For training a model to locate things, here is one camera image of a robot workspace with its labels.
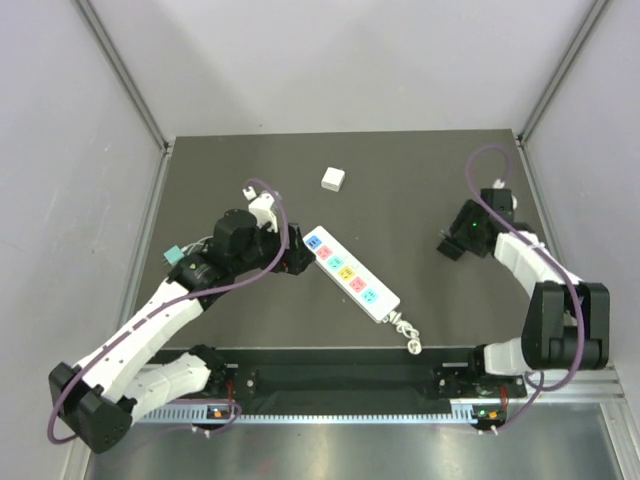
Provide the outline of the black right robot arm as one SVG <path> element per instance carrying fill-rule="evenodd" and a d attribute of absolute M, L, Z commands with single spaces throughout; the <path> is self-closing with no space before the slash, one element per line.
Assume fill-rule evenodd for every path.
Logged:
<path fill-rule="evenodd" d="M 528 224 L 516 221 L 515 210 L 510 190 L 484 188 L 463 204 L 437 247 L 453 261 L 466 253 L 494 259 L 529 297 L 518 337 L 474 349 L 466 380 L 481 396 L 504 376 L 602 370 L 609 360 L 609 290 L 563 267 Z"/>

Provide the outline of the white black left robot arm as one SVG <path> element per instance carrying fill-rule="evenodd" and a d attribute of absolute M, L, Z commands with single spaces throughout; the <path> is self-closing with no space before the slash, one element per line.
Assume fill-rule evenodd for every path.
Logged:
<path fill-rule="evenodd" d="M 142 417 L 173 401 L 220 401 L 236 419 L 232 375 L 215 348 L 196 345 L 152 371 L 143 367 L 183 327 L 224 294 L 266 274 L 299 275 L 315 260 L 300 228 L 285 218 L 259 221 L 232 209 L 211 237 L 183 252 L 167 277 L 136 314 L 93 353 L 73 365 L 58 364 L 48 382 L 53 409 L 47 437 L 62 421 L 95 453 L 115 446 Z"/>

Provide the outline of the teal plug adapter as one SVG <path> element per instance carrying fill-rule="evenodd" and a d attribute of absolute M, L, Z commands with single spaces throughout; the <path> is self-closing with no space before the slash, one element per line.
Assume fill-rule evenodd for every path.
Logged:
<path fill-rule="evenodd" d="M 174 245 L 166 250 L 163 256 L 168 265 L 174 266 L 185 257 L 185 247 Z"/>

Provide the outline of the white multicolour power strip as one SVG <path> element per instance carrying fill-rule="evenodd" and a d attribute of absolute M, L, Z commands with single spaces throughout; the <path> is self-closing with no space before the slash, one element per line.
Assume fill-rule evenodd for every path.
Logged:
<path fill-rule="evenodd" d="M 400 305 L 400 298 L 346 249 L 324 227 L 317 226 L 304 237 L 316 264 L 374 322 L 386 323 Z"/>

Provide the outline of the white cube charger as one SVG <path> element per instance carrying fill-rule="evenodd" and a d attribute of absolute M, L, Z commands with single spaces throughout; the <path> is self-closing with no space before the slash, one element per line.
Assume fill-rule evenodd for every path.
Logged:
<path fill-rule="evenodd" d="M 346 173 L 344 170 L 334 167 L 328 167 L 324 175 L 322 176 L 321 187 L 328 191 L 339 192 L 345 178 Z"/>

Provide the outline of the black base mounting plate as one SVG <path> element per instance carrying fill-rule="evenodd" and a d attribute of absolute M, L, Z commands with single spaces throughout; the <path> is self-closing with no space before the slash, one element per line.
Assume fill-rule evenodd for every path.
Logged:
<path fill-rule="evenodd" d="M 516 376 L 481 376 L 468 347 L 427 347 L 418 355 L 402 347 L 217 348 L 235 374 L 234 395 L 275 393 L 415 393 L 429 400 L 522 399 Z"/>

